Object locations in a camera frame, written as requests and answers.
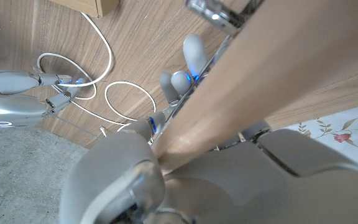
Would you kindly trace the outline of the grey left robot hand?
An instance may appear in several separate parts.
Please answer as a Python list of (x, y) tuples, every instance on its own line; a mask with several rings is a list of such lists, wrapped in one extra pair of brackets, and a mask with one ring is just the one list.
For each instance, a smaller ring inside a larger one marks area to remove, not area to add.
[(100, 140), (69, 175), (61, 223), (358, 223), (358, 163), (260, 122), (163, 175), (151, 114)]

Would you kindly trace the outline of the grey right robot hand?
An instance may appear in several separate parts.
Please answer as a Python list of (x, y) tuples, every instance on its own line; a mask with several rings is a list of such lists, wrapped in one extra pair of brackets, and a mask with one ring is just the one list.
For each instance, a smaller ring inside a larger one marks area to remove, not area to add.
[(84, 82), (83, 78), (44, 101), (24, 95), (23, 92), (38, 86), (70, 84), (71, 81), (69, 75), (0, 70), (0, 128), (34, 126), (59, 113), (79, 94), (79, 84)]

